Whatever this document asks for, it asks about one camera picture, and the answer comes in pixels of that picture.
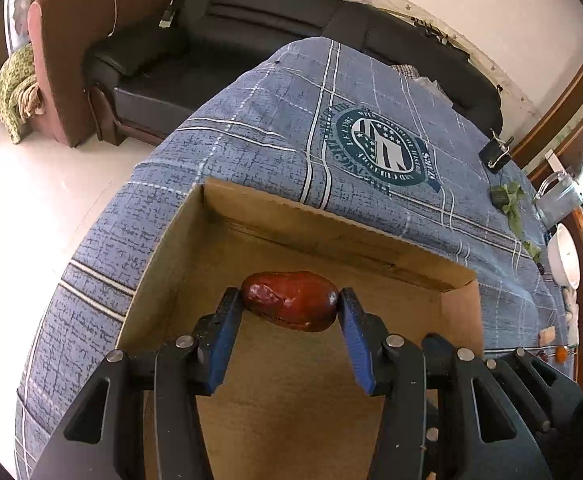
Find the cardboard box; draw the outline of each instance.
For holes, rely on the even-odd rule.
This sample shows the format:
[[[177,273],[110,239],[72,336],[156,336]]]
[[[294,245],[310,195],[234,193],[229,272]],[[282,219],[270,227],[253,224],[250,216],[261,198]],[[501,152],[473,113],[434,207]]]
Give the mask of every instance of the cardboard box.
[[[350,286],[390,332],[417,344],[438,332],[476,354],[483,349],[473,271],[376,229],[211,178],[166,229],[118,348],[134,354],[190,333],[228,286],[262,270],[311,270]],[[219,480],[365,478],[382,403],[355,384],[337,322],[304,333],[248,312],[224,384],[198,400]],[[146,415],[152,469],[151,410]]]

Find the red date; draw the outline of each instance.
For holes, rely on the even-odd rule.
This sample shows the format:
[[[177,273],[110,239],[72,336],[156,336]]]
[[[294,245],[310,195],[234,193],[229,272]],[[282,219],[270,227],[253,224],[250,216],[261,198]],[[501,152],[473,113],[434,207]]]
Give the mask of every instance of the red date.
[[[321,332],[335,321],[338,290],[313,272],[257,272],[240,292],[246,309],[285,328]]]

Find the white floor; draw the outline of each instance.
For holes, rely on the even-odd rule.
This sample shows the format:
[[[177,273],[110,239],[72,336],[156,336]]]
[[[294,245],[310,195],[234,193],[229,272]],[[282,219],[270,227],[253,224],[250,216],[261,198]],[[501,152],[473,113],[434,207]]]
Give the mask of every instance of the white floor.
[[[95,137],[70,149],[0,123],[0,461],[15,475],[16,388],[40,317],[82,237],[153,147]]]

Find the green patterned cloth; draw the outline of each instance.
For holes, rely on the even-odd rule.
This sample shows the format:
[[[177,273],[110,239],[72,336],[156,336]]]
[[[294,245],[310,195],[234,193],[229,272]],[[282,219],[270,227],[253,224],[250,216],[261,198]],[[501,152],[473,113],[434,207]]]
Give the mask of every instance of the green patterned cloth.
[[[25,123],[18,111],[18,101],[22,92],[34,83],[34,49],[28,43],[9,56],[0,69],[0,120],[14,144],[22,140],[20,127]]]

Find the glass jug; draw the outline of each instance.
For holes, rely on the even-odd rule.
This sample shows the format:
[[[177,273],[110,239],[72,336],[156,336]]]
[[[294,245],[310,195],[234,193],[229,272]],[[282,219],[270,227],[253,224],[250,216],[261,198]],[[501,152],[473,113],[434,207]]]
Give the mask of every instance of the glass jug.
[[[549,184],[555,180],[558,181],[556,185],[547,190]],[[578,184],[563,170],[552,173],[540,184],[533,201],[540,220],[547,229],[551,229],[580,206],[583,203],[583,198],[578,190]]]

